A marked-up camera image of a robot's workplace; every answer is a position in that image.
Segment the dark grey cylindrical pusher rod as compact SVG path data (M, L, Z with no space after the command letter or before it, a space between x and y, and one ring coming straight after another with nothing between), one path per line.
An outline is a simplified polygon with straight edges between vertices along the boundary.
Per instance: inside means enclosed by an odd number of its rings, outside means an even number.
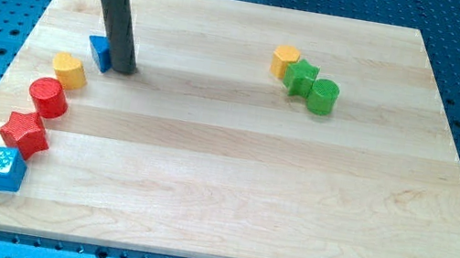
M136 73L134 30L130 0L102 0L102 16L114 71Z

